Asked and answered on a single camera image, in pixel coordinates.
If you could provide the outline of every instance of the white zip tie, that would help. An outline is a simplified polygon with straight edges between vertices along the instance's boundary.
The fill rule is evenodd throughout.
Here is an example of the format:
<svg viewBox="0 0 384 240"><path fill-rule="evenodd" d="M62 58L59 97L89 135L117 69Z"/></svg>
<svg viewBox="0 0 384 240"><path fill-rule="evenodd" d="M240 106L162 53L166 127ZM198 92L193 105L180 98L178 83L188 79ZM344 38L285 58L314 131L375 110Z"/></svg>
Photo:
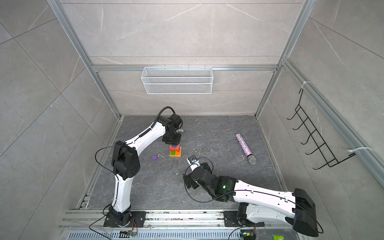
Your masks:
<svg viewBox="0 0 384 240"><path fill-rule="evenodd" d="M350 149L350 150L347 150L347 151L348 152L354 152L354 151L360 150L360 149L370 149L370 150L373 150L373 148L371 148L371 147L358 147L358 148Z"/></svg>
<svg viewBox="0 0 384 240"><path fill-rule="evenodd" d="M310 82L304 81L304 82L303 82L303 85L301 86L301 88L303 88L303 87L304 87L304 84L306 84L306 83L310 83Z"/></svg>

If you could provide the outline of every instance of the glittery pink microphone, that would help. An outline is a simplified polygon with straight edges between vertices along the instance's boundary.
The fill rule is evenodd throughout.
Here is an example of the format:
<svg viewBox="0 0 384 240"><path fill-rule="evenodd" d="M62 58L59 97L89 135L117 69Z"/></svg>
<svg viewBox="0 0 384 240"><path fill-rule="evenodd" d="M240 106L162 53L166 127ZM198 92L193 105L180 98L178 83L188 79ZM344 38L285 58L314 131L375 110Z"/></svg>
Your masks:
<svg viewBox="0 0 384 240"><path fill-rule="evenodd" d="M241 148L243 149L245 155L248 158L248 162L250 164L255 164L256 163L256 158L252 155L251 150L249 150L248 145L245 143L243 137L240 135L240 133L236 134L236 138L240 143Z"/></svg>

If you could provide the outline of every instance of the gray marble floor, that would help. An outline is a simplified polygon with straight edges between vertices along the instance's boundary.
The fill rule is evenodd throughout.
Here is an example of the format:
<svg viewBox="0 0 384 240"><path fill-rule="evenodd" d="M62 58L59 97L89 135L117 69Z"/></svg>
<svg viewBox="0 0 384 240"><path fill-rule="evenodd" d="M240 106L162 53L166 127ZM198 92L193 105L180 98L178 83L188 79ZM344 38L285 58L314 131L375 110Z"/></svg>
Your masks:
<svg viewBox="0 0 384 240"><path fill-rule="evenodd" d="M182 175L188 167L187 157L205 156L214 164L213 173L238 178L242 181L273 190L281 190L276 171L268 154L262 134L253 116L181 116L183 119L180 142L181 157L169 157L169 145L161 138L149 145L139 156L141 168L132 184L132 209L233 209L233 202L198 203L184 190ZM154 116L125 116L116 137L125 141L149 126ZM258 162L251 165L245 159L235 135L240 133ZM152 155L161 154L157 161ZM105 166L111 166L112 151ZM114 177L103 169L89 200L88 208L102 209L111 203ZM212 198L202 189L189 189L199 201Z"/></svg>

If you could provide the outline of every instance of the green block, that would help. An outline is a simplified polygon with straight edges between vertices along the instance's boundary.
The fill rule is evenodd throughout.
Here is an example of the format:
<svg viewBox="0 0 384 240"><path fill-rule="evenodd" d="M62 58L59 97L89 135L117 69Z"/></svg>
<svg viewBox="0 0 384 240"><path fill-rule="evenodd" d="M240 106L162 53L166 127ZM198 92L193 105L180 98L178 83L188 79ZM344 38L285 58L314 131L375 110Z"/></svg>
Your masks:
<svg viewBox="0 0 384 240"><path fill-rule="evenodd" d="M272 237L273 237L273 240L284 240L284 236L283 235L273 235L272 234Z"/></svg>

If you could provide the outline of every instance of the white mesh basket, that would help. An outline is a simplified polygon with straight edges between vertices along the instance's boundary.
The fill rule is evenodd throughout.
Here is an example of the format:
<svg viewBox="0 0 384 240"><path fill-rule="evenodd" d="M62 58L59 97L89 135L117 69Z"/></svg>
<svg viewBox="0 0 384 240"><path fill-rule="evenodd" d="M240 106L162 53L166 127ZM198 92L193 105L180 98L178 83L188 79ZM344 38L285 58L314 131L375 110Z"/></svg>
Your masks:
<svg viewBox="0 0 384 240"><path fill-rule="evenodd" d="M148 94L211 93L210 67L146 67L141 80Z"/></svg>

